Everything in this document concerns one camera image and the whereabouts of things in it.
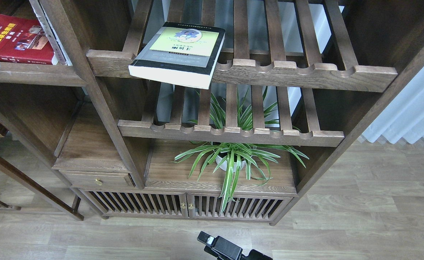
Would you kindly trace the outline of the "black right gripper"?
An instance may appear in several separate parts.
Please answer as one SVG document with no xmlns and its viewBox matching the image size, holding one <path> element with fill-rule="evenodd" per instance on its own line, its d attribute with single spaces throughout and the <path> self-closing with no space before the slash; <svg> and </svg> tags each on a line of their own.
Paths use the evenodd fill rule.
<svg viewBox="0 0 424 260">
<path fill-rule="evenodd" d="M 241 247 L 221 236 L 215 238 L 203 231 L 199 232 L 197 240 L 205 244 L 204 252 L 218 260 L 273 260 L 272 257 L 257 250 L 250 250 L 248 255 L 243 255 Z"/>
</svg>

